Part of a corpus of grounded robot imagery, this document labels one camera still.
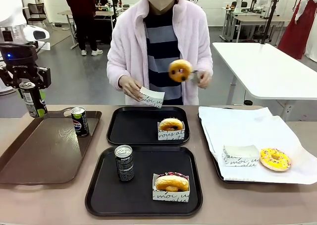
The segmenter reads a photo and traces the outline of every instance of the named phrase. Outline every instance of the person's hand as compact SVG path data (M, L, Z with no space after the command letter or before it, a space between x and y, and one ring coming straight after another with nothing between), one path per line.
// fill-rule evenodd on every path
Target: person's hand
M142 85L132 77L127 75L121 76L119 79L119 86L121 86L123 92L132 99L139 102L143 98L140 93Z
M211 76L209 72L204 71L203 74L200 76L200 82L198 83L198 87L202 89L206 89L211 82Z

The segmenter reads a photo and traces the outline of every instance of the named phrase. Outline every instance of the can lid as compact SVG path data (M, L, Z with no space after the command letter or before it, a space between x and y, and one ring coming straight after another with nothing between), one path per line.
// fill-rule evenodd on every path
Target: can lid
M125 158L128 157L132 154L132 148L128 145L122 145L122 146L118 146L115 150L114 150L114 154L117 157L120 158Z
M84 107L74 107L70 112L71 114L77 115L77 114L82 114L86 111Z
M19 84L21 89L32 89L35 87L35 84L32 82L23 81Z

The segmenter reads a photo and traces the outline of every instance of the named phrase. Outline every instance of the black soda can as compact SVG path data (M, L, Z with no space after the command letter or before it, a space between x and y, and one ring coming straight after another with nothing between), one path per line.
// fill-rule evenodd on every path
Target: black soda can
M48 109L40 90L32 82L21 82L19 84L21 96L31 117L43 117Z
M71 111L75 132L78 137L86 137L89 134L86 110L84 107L75 107Z
M118 146L114 150L118 176L121 181L130 181L134 177L132 148L128 145Z

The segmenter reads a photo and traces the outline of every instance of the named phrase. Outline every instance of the dark red sweater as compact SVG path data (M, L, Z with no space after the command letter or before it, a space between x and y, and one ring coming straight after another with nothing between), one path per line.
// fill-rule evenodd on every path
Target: dark red sweater
M95 0L66 0L73 15L93 15L96 12Z

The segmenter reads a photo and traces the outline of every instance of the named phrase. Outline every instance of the brown tray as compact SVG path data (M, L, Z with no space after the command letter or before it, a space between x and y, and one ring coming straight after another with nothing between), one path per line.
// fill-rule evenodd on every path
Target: brown tray
M60 184L78 173L90 140L101 118L87 111L90 135L75 134L66 108L35 118L0 157L0 184Z

